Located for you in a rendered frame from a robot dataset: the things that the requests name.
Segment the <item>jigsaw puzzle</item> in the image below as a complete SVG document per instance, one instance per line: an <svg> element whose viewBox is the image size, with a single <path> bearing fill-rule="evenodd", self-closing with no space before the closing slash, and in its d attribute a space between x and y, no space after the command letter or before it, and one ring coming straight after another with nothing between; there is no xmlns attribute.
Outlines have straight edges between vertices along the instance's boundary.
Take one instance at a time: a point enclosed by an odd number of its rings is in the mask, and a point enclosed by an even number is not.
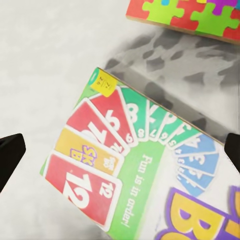
<svg viewBox="0 0 240 240"><path fill-rule="evenodd" d="M130 0L128 20L240 45L240 0Z"/></svg>

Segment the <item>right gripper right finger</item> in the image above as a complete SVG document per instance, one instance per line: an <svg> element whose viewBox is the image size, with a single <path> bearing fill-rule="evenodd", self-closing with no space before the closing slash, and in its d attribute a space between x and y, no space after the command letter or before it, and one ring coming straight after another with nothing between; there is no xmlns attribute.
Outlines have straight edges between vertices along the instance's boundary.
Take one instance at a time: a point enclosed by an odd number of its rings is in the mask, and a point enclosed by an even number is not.
<svg viewBox="0 0 240 240"><path fill-rule="evenodd" d="M240 135L228 133L224 151L240 173Z"/></svg>

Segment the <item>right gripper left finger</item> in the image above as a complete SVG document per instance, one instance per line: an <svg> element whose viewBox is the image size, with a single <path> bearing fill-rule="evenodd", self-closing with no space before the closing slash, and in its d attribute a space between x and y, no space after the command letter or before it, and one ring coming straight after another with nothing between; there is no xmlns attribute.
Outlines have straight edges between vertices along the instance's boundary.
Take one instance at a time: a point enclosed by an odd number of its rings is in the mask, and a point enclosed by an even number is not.
<svg viewBox="0 0 240 240"><path fill-rule="evenodd" d="M10 179L26 152L24 137L21 133L0 139L0 193Z"/></svg>

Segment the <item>board game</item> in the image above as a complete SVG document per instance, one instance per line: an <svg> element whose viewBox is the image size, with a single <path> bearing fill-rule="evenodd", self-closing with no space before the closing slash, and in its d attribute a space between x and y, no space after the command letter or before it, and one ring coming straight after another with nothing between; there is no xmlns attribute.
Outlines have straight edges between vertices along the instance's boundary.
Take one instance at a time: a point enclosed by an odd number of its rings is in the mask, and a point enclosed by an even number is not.
<svg viewBox="0 0 240 240"><path fill-rule="evenodd" d="M39 173L113 240L240 240L224 148L96 67Z"/></svg>

